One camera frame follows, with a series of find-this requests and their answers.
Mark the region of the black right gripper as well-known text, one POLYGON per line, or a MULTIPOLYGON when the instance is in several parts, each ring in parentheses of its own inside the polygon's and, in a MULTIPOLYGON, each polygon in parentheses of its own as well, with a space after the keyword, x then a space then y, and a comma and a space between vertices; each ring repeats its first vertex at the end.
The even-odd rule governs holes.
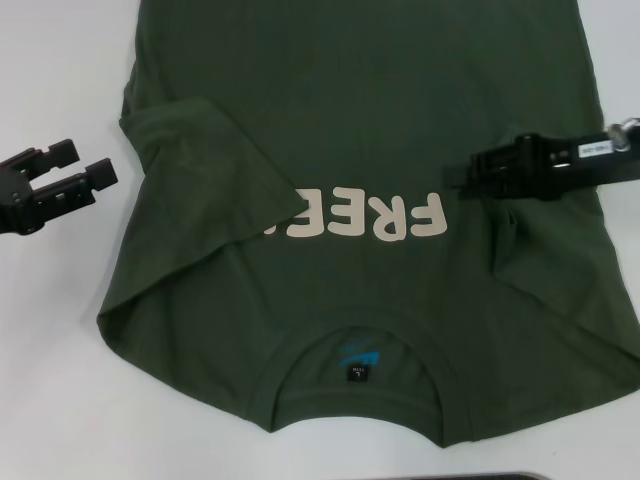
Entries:
POLYGON ((461 200, 556 200, 567 192, 639 178, 639 130, 608 128, 572 138, 521 134, 443 169, 443 185, 461 200))

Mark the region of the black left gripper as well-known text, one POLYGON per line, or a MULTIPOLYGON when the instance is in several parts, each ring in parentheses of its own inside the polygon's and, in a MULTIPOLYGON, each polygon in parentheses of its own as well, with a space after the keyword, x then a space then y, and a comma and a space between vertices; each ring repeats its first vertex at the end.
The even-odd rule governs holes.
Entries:
POLYGON ((105 158, 75 174, 33 190, 30 181, 53 168, 79 161, 70 139, 47 151, 29 148, 1 163, 1 233, 33 234, 44 224, 95 202, 94 191, 118 182, 111 160, 105 158))

